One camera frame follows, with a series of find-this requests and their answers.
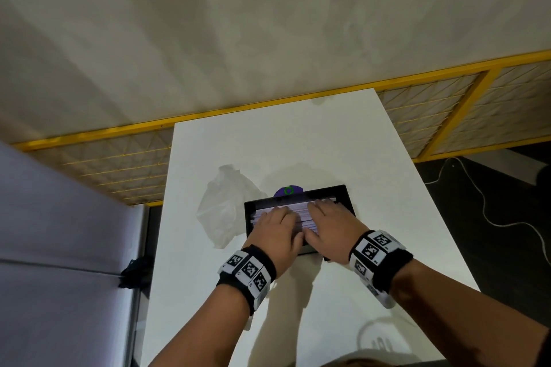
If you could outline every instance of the yellow wire mesh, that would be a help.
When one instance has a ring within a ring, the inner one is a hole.
[[[551,134],[551,61],[503,69],[435,153]]]
[[[410,157],[417,157],[465,94],[476,74],[379,92]]]
[[[33,151],[39,161],[123,201],[162,200],[173,128]]]

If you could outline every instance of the cord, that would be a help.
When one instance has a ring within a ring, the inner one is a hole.
[[[458,158],[458,157],[450,157],[448,158],[444,164],[442,164],[442,167],[440,167],[440,172],[438,173],[438,178],[434,181],[430,181],[428,183],[425,183],[426,185],[429,185],[429,184],[434,184],[434,183],[438,183],[440,181],[440,177],[442,176],[442,170],[444,169],[444,166],[446,165],[446,163],[449,161],[449,160],[457,160],[460,164],[461,164],[461,167],[463,168],[463,171],[465,172],[465,174],[467,175],[467,177],[469,177],[469,180],[471,181],[471,183],[473,184],[474,188],[477,189],[477,191],[480,193],[480,195],[482,196],[482,216],[484,217],[484,219],[486,219],[486,222],[488,222],[490,225],[492,226],[495,226],[495,227],[498,227],[498,228],[507,228],[507,227],[513,227],[515,225],[528,225],[530,228],[532,228],[534,230],[534,232],[538,235],[538,237],[540,238],[540,242],[542,244],[542,252],[543,252],[543,256],[545,257],[545,260],[547,261],[547,264],[551,267],[551,262],[549,261],[549,258],[547,257],[547,250],[546,250],[546,242],[545,240],[543,239],[542,235],[540,234],[540,232],[536,229],[536,227],[532,224],[529,224],[528,222],[513,222],[513,223],[508,223],[508,224],[505,224],[505,225],[500,225],[500,224],[497,224],[497,223],[493,223],[490,219],[488,219],[488,217],[486,216],[486,196],[484,196],[484,193],[482,193],[482,190],[480,190],[478,188],[478,186],[476,185],[476,183],[474,182],[473,178],[471,177],[471,175],[469,174],[469,172],[467,171],[467,169],[465,168],[465,165],[464,163]]]

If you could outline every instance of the clear plastic bag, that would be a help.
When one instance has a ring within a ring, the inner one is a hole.
[[[233,165],[223,165],[207,185],[197,209],[197,220],[214,247],[225,248],[233,237],[246,230],[243,204],[265,197],[267,195]]]

